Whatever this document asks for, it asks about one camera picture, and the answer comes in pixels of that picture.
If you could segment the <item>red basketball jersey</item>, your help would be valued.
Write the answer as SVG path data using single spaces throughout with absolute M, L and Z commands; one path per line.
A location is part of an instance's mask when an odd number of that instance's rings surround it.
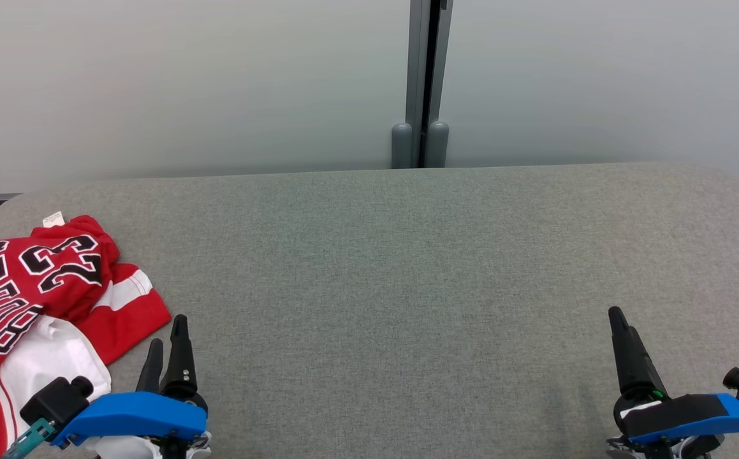
M 92 398 L 108 394 L 106 354 L 85 325 L 115 285 L 121 257 L 92 217 L 0 239 L 0 454 L 17 430 L 14 413 L 58 377 L 85 377 Z

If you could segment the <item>red shorts with white stripe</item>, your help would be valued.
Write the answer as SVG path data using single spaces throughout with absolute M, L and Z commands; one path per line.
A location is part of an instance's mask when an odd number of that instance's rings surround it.
M 73 322 L 109 366 L 171 320 L 147 274 L 131 263 L 118 263 L 106 291 Z

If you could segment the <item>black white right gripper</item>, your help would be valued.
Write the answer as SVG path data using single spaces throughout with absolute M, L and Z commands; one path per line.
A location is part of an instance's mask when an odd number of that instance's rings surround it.
M 606 440 L 606 456 L 609 459 L 713 459 L 714 451 L 724 444 L 723 435 L 690 436 L 675 441 L 663 439 L 651 446 L 629 442 L 625 435 L 626 415 L 666 403 L 670 397 L 640 334 L 629 325 L 622 309 L 611 306 L 608 319 L 622 395 L 614 405 L 613 416 L 622 435 Z

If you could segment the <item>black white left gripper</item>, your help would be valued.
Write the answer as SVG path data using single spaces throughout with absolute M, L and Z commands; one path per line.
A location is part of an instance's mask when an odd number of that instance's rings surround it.
M 208 405 L 198 394 L 193 346 L 185 314 L 177 314 L 173 320 L 170 352 L 165 374 L 163 368 L 163 342 L 151 340 L 147 359 L 136 384 L 136 391 L 177 399 L 183 403 L 201 407 L 207 415 Z M 99 459 L 212 459 L 212 436 L 207 430 L 192 439 L 182 441 L 172 437 L 92 437 L 92 451 Z

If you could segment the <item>grey partition post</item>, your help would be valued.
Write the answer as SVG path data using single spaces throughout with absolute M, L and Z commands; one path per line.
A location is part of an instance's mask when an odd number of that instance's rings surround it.
M 409 0 L 405 121 L 391 129 L 393 169 L 443 168 L 449 125 L 440 120 L 454 0 Z

